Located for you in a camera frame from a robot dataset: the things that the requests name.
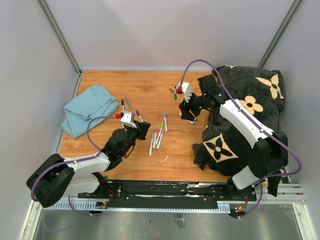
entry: blue towel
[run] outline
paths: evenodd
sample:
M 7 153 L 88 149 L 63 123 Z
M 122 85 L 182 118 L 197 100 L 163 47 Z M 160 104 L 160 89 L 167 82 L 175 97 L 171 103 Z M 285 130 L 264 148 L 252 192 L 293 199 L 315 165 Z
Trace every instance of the blue towel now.
M 65 121 L 62 128 L 73 139 L 76 139 L 87 131 L 91 119 L 101 116 L 108 117 L 117 111 L 118 106 L 115 97 L 108 92 L 105 86 L 90 86 L 64 106 Z M 91 123 L 90 130 L 103 120 L 105 119 L 101 118 Z

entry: metal pole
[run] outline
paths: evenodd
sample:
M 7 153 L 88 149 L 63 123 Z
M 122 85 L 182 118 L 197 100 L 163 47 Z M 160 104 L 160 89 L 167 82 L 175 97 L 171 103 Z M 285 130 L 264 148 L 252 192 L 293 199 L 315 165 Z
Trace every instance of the metal pole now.
M 82 71 L 81 71 L 74 55 L 72 54 L 72 52 L 67 44 L 67 41 L 65 40 L 65 38 L 64 38 L 64 36 L 63 36 L 63 34 L 57 24 L 57 21 L 55 20 L 46 0 L 37 0 L 37 2 L 39 4 L 40 8 L 42 9 L 46 19 L 48 20 L 49 24 L 51 25 L 52 30 L 54 31 L 54 34 L 58 38 L 58 41 L 60 42 L 67 58 L 69 59 L 69 61 L 72 64 L 74 70 L 76 71 L 76 73 L 78 75 L 80 75 Z
M 301 3 L 303 2 L 304 0 L 294 0 L 289 11 L 286 13 L 281 25 L 279 26 L 278 30 L 276 31 L 269 47 L 267 48 L 267 50 L 265 51 L 259 65 L 258 65 L 258 68 L 263 68 L 269 57 L 271 56 L 273 50 L 275 49 L 277 43 L 279 42 L 280 38 L 282 37 L 283 33 L 285 32 L 285 30 L 287 29 L 290 21 L 292 20 L 294 14 L 296 13 L 298 7 L 301 5 Z

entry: white backdrop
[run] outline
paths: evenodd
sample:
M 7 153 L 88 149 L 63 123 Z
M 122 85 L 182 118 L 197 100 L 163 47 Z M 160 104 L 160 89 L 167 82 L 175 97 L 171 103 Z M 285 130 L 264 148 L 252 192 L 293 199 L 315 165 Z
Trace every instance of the white backdrop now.
M 257 66 L 293 0 L 47 2 L 82 69 L 182 70 Z
M 320 237 L 320 29 L 318 0 L 304 1 L 266 64 L 282 71 L 286 106 L 282 118 L 289 146 L 302 160 L 302 171 L 292 177 L 300 183 Z M 290 169 L 297 169 L 289 157 Z
M 0 33 L 0 239 L 16 240 L 26 181 L 54 151 L 76 74 L 37 1 L 1 1 Z

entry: floral blanket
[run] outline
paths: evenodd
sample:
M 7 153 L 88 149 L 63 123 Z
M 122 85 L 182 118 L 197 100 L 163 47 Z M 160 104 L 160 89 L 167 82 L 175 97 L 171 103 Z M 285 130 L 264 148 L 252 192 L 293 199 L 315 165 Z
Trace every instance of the floral blanket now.
M 279 70 L 224 65 L 217 68 L 226 88 L 235 99 L 260 122 L 274 131 L 280 129 L 280 113 L 284 109 L 285 87 Z M 193 144 L 194 163 L 233 176 L 248 165 L 251 147 L 245 137 L 213 109 L 202 134 L 202 143 Z M 268 179 L 268 193 L 278 192 L 281 177 Z

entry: wooden table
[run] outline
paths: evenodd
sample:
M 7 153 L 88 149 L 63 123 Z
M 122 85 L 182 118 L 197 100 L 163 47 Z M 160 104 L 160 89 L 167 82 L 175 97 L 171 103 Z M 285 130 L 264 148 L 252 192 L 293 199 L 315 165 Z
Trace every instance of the wooden table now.
M 227 176 L 210 170 L 207 166 L 201 171 L 193 163 L 195 156 L 192 144 L 202 142 L 202 133 L 208 123 L 208 113 L 202 111 L 195 125 L 180 119 L 178 105 L 183 96 L 178 95 L 178 99 L 174 100 L 169 88 L 173 89 L 178 84 L 182 74 L 180 71 L 88 70 L 84 72 L 78 94 L 92 85 L 104 85 L 119 103 L 118 113 L 122 109 L 121 99 L 124 99 L 126 94 L 133 110 L 139 110 L 143 120 L 151 123 L 147 140 L 137 140 L 131 155 L 123 158 L 122 163 L 115 169 L 103 172 L 103 175 L 110 179 L 122 180 L 225 182 L 228 179 Z M 208 74 L 210 73 L 188 72 L 185 81 L 190 83 L 196 94 L 200 94 L 197 78 Z M 164 134 L 159 151 L 154 150 L 152 156 L 149 156 L 150 138 L 155 128 L 160 128 L 164 113 L 167 114 L 169 132 Z M 100 148 L 103 148 L 112 132 L 118 128 L 121 128 L 119 120 L 107 119 L 93 128 L 90 136 Z M 60 155 L 77 157 L 93 154 L 96 151 L 85 134 L 72 139 L 66 133 Z

